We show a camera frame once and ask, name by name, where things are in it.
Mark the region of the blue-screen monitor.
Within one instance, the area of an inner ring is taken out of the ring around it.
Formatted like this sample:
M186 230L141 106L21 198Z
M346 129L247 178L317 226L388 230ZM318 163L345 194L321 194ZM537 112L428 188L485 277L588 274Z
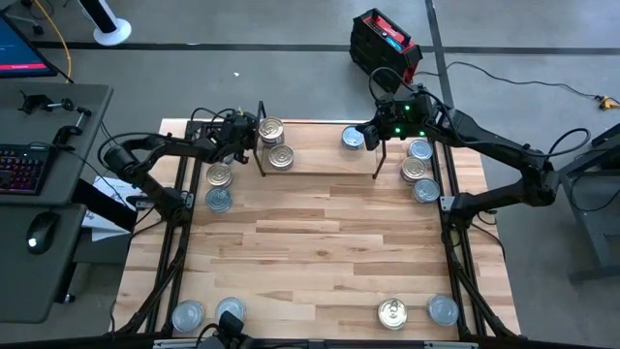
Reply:
M0 13L0 79L55 77L52 64Z

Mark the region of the black computer mouse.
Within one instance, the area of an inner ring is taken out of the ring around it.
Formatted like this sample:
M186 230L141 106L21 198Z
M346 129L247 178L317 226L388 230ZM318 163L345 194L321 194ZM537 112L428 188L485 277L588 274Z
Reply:
M33 218L26 233L29 253L40 255L49 250L59 221L60 214L50 210L41 212Z

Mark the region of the black flat panel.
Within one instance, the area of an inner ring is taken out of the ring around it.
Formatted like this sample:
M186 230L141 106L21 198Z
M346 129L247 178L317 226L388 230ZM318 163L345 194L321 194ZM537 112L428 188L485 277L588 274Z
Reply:
M129 233L135 228L138 216L135 210L108 197L83 179L77 182L72 202L86 205L87 210L103 216Z

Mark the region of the silver-lid can blue label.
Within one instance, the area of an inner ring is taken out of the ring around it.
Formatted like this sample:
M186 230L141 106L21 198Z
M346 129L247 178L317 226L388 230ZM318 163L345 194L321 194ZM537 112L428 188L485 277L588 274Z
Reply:
M211 211L222 213L228 211L232 207L233 200L227 188L214 187L206 193L205 203Z
M413 187L413 197L421 204L429 204L439 199L441 195L439 184L431 178L421 178Z
M453 326L459 318L457 303L446 295L435 295L427 302L429 317L440 326Z

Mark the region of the gold-lid tuna can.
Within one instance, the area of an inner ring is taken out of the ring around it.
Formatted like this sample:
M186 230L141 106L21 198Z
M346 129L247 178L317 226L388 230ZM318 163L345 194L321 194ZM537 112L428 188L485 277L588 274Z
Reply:
M278 144L270 149L268 160L276 171L287 171L294 164L295 152L288 145Z
M407 307L403 301L389 298L382 301L377 309L380 323L389 330L400 330L408 319Z
M259 135L265 147L274 147L284 142L284 124L279 118L267 117L259 126Z
M208 167L205 178L214 187L229 187L233 182L231 166L226 163L215 163Z
M401 163L400 175L407 182L423 179L427 174L427 164L415 156L406 157Z

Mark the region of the black desk clamp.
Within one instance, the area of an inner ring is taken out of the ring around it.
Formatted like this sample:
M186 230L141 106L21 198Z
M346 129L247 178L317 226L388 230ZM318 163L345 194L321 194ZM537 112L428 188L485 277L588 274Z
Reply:
M79 113L79 118L75 125L66 125L58 129L52 141L54 146L60 147L61 145L67 145L70 137L80 136L82 134L82 129L80 127L81 121L86 116L91 116L92 111L83 107L78 107L77 112Z
M59 102L53 102L45 94L28 95L23 90L20 90L20 93L23 101L18 110L26 114L32 114L35 110L54 111L63 109L65 111L73 111L76 108L74 102L68 98L63 98Z

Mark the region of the white pedestal stand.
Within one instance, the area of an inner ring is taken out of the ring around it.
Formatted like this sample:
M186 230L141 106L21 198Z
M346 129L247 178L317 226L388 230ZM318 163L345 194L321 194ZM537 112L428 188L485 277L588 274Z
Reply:
M104 47L124 43L132 33L131 24L117 17L106 0L77 0L86 16L94 24L93 38Z

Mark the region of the silver-lid seafood can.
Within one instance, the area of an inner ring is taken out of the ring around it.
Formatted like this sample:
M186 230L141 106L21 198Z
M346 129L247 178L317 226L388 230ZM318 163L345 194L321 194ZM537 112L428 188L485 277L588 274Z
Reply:
M346 149L359 150L364 147L364 136L355 126L350 125L343 129L341 143Z

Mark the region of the white paper sheets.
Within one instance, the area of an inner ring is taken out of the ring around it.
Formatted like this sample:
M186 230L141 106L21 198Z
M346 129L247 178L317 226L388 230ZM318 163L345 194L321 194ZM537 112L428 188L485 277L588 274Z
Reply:
M139 196L141 192L138 188L133 188L131 184L113 177L96 176L93 186L103 194L113 198L122 205L127 205L130 209L136 210L136 208L128 202L128 198L130 196ZM86 211L86 214L82 220L82 227L91 230L93 235L92 241L129 234L129 231L124 230L103 216L90 210Z

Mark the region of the dark grey desk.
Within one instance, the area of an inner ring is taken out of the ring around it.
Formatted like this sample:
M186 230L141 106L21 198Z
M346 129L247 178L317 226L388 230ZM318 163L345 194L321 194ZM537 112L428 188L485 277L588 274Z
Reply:
M42 323L60 294L88 210L76 188L112 93L105 84L0 81L0 144L50 144L63 126L79 123L83 130L68 140L73 152L58 154L40 195L0 195L0 323ZM19 110L24 95L46 95L54 102L68 98L91 114L80 118L63 109L26 114ZM27 232L45 212L59 215L53 242L46 252L32 254Z

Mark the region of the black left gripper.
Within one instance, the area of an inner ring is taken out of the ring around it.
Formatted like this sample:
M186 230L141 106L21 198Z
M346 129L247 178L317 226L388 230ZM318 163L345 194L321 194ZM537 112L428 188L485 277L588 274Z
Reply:
M260 119L252 113L246 113L245 118L248 127L220 127L211 131L211 139L215 143L213 156L228 156L233 154L233 159L243 165L249 161L245 150L254 149L256 146L257 129Z

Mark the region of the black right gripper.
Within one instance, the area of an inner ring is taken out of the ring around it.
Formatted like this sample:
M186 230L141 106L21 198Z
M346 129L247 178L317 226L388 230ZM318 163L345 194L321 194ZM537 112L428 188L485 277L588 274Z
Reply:
M365 148L368 151L372 151L382 141L389 141L393 138L400 139L403 135L403 127L396 116L380 116L377 121L377 127L367 125L363 128L362 133L366 137L364 139Z

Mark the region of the silver-lid can pink label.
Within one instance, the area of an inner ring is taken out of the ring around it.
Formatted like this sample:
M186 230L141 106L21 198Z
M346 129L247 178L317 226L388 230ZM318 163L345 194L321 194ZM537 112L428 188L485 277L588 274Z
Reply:
M204 308L198 301L180 302L171 316L173 327L181 333L189 333L202 323Z

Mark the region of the red black tool case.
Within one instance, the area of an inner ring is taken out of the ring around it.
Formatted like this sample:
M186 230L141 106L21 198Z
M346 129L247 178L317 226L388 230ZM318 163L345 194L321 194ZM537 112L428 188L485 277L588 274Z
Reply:
M349 54L368 76L387 67L406 83L413 81L423 58L420 46L411 36L377 8L353 19Z

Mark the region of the dark metal stand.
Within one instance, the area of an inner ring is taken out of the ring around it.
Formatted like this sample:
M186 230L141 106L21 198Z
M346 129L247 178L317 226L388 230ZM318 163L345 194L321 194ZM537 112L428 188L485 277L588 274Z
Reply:
M620 123L591 141L591 148L560 170L577 225L594 257L573 283L620 276Z

